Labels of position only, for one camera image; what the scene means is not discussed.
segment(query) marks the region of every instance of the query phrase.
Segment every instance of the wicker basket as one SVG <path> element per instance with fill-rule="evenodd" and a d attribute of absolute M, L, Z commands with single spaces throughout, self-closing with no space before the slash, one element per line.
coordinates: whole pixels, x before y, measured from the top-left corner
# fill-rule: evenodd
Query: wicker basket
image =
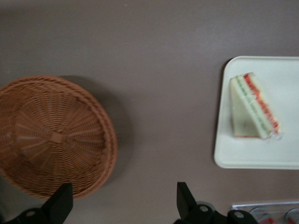
<path fill-rule="evenodd" d="M 110 118 L 86 90 L 54 76 L 30 76 L 0 89 L 0 172 L 49 198 L 72 182 L 74 198 L 98 189 L 116 162 Z"/>

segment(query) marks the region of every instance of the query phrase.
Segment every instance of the gray surface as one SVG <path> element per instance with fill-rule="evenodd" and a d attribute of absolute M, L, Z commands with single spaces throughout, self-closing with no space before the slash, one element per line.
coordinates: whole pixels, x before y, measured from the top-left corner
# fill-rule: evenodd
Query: gray surface
<path fill-rule="evenodd" d="M 298 56 L 298 11 L 290 0 L 0 0 L 0 85 L 63 76 L 98 97 L 118 133 L 112 176 L 65 223 L 173 223 L 177 181 L 222 213 L 299 198 L 299 171 L 213 161 L 225 62 Z M 43 202 L 3 179 L 0 189 L 6 219 Z"/>

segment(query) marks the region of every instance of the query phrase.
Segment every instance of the white plastic tray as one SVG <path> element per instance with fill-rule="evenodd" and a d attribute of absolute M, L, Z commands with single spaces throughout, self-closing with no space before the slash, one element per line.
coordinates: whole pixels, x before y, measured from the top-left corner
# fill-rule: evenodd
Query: white plastic tray
<path fill-rule="evenodd" d="M 283 127 L 280 140 L 236 138 L 229 80 L 254 72 Z M 214 159 L 222 168 L 299 169 L 299 57 L 239 56 L 224 69 Z"/>

